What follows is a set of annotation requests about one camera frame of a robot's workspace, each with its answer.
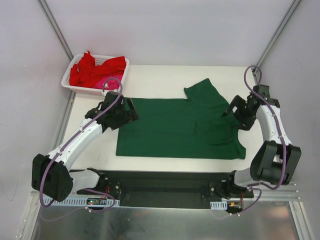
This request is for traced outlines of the green t shirt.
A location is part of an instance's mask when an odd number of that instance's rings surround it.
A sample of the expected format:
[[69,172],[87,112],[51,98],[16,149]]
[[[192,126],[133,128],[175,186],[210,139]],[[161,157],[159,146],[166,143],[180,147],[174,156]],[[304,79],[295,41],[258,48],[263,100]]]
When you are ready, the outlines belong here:
[[206,78],[184,88],[185,98],[133,98],[139,119],[118,131],[121,157],[245,159],[239,123],[223,116],[229,106]]

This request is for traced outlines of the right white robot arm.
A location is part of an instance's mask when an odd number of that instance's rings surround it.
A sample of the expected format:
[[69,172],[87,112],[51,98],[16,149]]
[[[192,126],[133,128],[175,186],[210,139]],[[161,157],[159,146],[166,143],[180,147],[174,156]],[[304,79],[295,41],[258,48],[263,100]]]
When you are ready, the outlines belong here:
[[276,190],[288,185],[294,175],[302,151],[294,146],[285,133],[281,121],[280,103],[270,97],[269,86],[255,85],[246,99],[236,95],[222,117],[233,115],[240,130],[249,131],[259,122],[263,144],[254,156],[250,167],[228,174],[222,189],[235,198],[248,188],[265,186]]

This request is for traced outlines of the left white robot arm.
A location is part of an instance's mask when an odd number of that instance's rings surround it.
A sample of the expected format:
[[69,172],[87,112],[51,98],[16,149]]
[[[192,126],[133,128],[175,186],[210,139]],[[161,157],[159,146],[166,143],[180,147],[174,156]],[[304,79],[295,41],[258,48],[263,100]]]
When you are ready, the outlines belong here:
[[131,98],[107,92],[97,107],[89,110],[83,121],[65,142],[32,161],[31,186],[57,202],[70,193],[92,191],[99,195],[107,188],[106,175],[94,168],[72,172],[81,153],[107,129],[116,130],[139,119]]

